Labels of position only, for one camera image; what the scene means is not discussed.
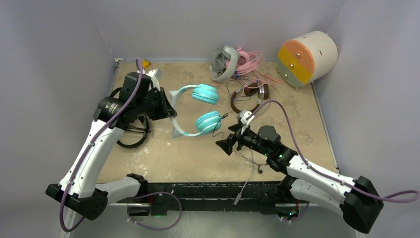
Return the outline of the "teal white cat headphones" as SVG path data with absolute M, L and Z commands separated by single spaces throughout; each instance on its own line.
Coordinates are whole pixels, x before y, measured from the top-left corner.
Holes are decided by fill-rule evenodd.
M 170 116 L 172 137 L 202 137 L 216 134 L 229 115 L 218 90 L 206 84 L 190 84 L 169 92 L 170 105 L 177 111 Z

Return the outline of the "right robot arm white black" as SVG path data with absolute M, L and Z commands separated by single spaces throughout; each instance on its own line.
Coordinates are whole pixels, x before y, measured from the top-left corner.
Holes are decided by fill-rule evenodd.
M 296 198 L 317 204 L 340 215 L 354 230 L 364 234 L 371 231 L 384 204 L 377 199 L 379 194 L 369 179 L 343 176 L 308 161 L 284 145 L 271 125 L 262 126 L 258 132 L 240 127 L 239 123 L 230 126 L 233 133 L 216 145 L 227 155 L 232 154 L 234 145 L 265 155 L 270 168 L 286 175 L 278 188 L 281 200 Z

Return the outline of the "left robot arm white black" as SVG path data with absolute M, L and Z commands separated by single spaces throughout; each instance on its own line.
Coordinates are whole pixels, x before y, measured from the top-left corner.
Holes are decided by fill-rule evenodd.
M 150 120 L 176 115 L 156 70 L 146 74 L 131 72 L 125 76 L 118 98 L 112 95 L 99 101 L 88 137 L 65 177 L 50 184 L 46 195 L 82 217 L 94 220 L 105 208 L 131 198 L 141 203 L 148 196 L 148 182 L 143 176 L 128 174 L 121 180 L 99 184 L 99 174 L 117 141 L 129 124 L 139 117 Z

